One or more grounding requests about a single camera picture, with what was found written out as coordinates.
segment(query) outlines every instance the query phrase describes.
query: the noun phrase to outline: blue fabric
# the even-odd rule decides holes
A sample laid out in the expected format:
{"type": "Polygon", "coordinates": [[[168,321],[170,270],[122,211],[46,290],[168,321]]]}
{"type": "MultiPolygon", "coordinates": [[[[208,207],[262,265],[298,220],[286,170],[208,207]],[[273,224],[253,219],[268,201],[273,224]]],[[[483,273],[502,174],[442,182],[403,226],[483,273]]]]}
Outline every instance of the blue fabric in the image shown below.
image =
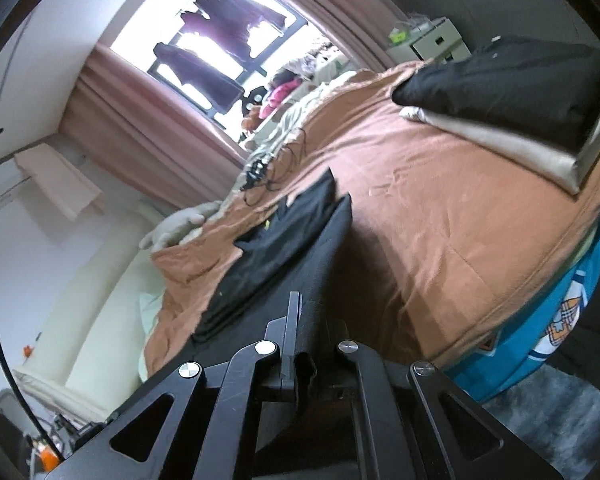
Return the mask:
{"type": "Polygon", "coordinates": [[[593,243],[557,283],[445,373],[482,402],[538,369],[573,329],[600,279],[600,217],[593,243]]]}

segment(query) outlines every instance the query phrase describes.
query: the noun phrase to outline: brown bedsheet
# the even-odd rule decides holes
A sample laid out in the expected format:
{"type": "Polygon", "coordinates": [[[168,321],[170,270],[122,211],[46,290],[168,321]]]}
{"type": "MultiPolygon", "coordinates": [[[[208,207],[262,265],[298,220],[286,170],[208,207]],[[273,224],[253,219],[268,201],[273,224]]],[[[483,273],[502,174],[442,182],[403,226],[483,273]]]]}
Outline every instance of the brown bedsheet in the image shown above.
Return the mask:
{"type": "Polygon", "coordinates": [[[448,364],[554,275],[600,211],[600,160],[572,198],[467,140],[405,121],[390,93],[420,65],[359,75],[273,162],[279,190],[248,191],[251,205],[239,195],[200,238],[154,255],[167,292],[145,350],[149,374],[196,328],[240,257],[232,241],[327,167],[353,203],[328,308],[386,358],[448,364]]]}

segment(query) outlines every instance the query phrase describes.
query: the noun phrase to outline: black mount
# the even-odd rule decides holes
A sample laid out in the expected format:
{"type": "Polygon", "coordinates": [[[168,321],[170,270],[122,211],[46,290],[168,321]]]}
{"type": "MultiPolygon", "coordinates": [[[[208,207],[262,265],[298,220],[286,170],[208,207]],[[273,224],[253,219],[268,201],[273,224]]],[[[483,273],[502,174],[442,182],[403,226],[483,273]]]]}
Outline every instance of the black mount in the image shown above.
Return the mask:
{"type": "MultiPolygon", "coordinates": [[[[296,402],[307,387],[294,360],[300,315],[292,292],[263,341],[224,364],[183,364],[126,412],[91,425],[48,480],[251,479],[262,403],[296,402]]],[[[433,364],[386,362],[337,321],[327,333],[333,359],[314,399],[350,402],[363,480],[562,478],[433,364]]]]}

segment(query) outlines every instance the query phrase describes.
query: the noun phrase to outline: white towel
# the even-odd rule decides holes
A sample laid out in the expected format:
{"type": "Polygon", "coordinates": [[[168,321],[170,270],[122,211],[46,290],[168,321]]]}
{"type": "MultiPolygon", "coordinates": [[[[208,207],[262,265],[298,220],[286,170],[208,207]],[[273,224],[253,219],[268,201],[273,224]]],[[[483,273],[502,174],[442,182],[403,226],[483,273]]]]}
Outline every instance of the white towel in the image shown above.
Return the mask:
{"type": "Polygon", "coordinates": [[[102,190],[48,144],[34,146],[14,158],[69,220],[75,221],[89,204],[103,208],[102,190]]]}

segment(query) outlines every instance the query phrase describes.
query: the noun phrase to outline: orange object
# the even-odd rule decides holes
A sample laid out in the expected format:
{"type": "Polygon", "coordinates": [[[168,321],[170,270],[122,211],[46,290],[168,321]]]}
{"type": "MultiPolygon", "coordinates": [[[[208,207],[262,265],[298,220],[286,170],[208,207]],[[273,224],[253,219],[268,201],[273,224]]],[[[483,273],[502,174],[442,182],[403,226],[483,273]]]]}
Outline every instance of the orange object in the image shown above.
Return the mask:
{"type": "Polygon", "coordinates": [[[45,473],[49,473],[58,467],[60,464],[60,459],[53,451],[45,446],[42,450],[40,450],[40,462],[42,462],[42,467],[45,470],[45,473]]]}
{"type": "Polygon", "coordinates": [[[258,126],[262,124],[263,119],[261,119],[258,114],[260,113],[260,106],[254,106],[250,111],[249,115],[247,115],[243,120],[240,126],[243,130],[253,133],[258,129],[258,126]]]}

